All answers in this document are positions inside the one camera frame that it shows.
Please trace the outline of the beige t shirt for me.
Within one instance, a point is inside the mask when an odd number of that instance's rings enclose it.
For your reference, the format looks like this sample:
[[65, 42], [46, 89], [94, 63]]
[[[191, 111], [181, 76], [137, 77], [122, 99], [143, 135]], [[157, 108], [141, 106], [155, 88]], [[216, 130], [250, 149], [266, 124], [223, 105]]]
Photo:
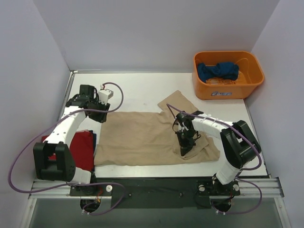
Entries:
[[113, 112], [101, 125], [94, 164], [98, 165], [176, 165], [218, 161], [220, 151], [205, 133], [195, 146], [181, 155], [178, 138], [172, 127], [174, 118], [167, 107], [173, 105], [188, 113], [197, 111], [179, 90], [158, 103], [160, 113]]

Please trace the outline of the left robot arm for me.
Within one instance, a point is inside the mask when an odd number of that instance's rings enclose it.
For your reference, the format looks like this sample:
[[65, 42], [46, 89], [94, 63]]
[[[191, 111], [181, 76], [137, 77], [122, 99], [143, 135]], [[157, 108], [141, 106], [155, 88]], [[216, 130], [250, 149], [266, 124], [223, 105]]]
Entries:
[[104, 86], [100, 90], [92, 85], [80, 86], [79, 93], [67, 101], [61, 122], [43, 142], [33, 147], [38, 179], [81, 184], [81, 191], [87, 196], [97, 192], [98, 184], [91, 180], [91, 171], [77, 167], [69, 147], [87, 117], [99, 123], [106, 121], [108, 101], [113, 95]]

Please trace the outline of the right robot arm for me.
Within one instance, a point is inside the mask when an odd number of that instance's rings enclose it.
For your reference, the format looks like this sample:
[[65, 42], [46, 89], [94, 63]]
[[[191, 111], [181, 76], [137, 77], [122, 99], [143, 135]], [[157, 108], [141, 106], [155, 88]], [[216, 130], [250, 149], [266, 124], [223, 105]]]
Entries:
[[258, 158], [258, 167], [262, 164], [261, 147], [249, 128], [243, 121], [226, 122], [211, 117], [201, 111], [192, 114], [180, 112], [175, 117], [175, 132], [180, 144], [182, 156], [196, 146], [199, 132], [207, 133], [221, 140], [226, 161], [212, 177], [212, 189], [216, 194], [223, 194], [232, 188], [236, 177], [246, 170], [245, 166]]

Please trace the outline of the folded red t shirt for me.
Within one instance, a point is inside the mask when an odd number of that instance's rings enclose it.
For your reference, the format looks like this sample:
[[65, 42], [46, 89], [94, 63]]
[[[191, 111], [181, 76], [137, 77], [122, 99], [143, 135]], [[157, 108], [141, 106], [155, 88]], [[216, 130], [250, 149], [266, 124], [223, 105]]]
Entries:
[[75, 165], [86, 171], [94, 171], [96, 134], [92, 130], [76, 132], [70, 144], [70, 152]]

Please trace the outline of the orange plastic basket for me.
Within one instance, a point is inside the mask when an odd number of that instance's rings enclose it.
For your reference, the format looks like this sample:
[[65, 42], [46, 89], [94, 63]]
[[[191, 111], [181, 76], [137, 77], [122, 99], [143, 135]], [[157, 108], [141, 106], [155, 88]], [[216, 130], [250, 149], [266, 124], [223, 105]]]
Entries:
[[193, 63], [194, 92], [201, 100], [245, 99], [265, 79], [255, 56], [246, 51], [203, 51]]

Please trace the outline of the crumpled blue t shirt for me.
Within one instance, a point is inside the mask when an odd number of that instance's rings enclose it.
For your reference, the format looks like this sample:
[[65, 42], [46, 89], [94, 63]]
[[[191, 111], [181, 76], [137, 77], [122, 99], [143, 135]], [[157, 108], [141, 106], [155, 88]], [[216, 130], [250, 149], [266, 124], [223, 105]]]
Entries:
[[204, 83], [213, 78], [235, 81], [238, 79], [239, 66], [233, 62], [221, 62], [214, 66], [200, 63], [197, 65], [197, 72], [199, 79]]

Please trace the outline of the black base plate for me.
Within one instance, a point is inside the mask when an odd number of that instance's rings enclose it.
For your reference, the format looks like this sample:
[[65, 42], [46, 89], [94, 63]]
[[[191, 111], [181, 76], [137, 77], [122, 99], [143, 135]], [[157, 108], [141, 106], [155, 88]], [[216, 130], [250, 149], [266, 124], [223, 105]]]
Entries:
[[222, 185], [211, 177], [173, 178], [96, 178], [95, 186], [71, 187], [70, 195], [111, 197], [111, 206], [117, 209], [179, 209], [196, 207], [210, 209], [212, 197], [218, 204], [228, 204], [240, 195], [235, 180]]

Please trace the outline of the aluminium rail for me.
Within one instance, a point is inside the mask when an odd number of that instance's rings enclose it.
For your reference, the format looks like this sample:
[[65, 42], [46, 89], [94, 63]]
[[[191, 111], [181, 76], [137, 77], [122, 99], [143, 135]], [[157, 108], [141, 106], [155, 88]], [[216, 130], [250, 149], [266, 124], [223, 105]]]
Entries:
[[[36, 180], [32, 185], [32, 190], [40, 192], [30, 193], [29, 199], [90, 199], [93, 200], [97, 194], [85, 195], [70, 186], [61, 186], [44, 191], [57, 185], [56, 182]], [[278, 178], [249, 178], [245, 181], [238, 181], [239, 197], [258, 198], [262, 194], [263, 198], [283, 198], [284, 192]]]

